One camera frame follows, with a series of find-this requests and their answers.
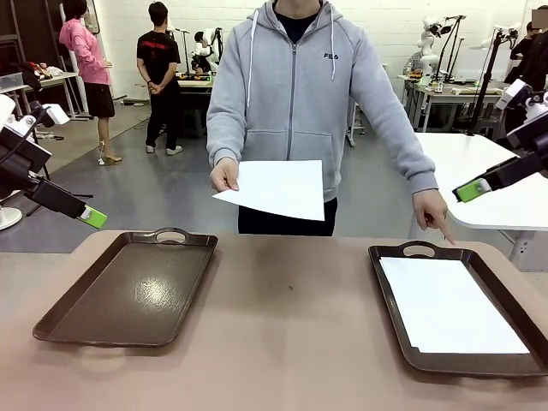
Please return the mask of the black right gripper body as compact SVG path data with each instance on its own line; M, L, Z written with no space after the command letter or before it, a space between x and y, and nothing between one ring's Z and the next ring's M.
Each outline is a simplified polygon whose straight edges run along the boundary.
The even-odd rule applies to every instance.
M523 149L520 154L520 179L524 180L534 174L547 178L547 148L537 150Z

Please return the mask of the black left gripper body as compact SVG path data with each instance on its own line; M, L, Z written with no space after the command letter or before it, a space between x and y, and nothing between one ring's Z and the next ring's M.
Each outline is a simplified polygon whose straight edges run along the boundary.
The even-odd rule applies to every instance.
M1 195L14 191L31 193L39 180L31 176L43 168L43 149L35 145L20 148L1 163Z

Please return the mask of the person's left hand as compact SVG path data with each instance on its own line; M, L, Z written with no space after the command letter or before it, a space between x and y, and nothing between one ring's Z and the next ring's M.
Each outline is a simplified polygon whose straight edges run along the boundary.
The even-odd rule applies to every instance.
M421 230L439 230L446 241L455 244L455 237L446 223L448 207L437 189L413 194L412 204L416 222Z

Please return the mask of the person's right hand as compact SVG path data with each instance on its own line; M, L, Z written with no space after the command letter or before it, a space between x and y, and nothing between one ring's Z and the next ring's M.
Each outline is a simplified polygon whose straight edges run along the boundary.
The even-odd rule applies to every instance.
M227 190L238 191L239 164L231 158L222 158L212 169L210 178L217 193Z

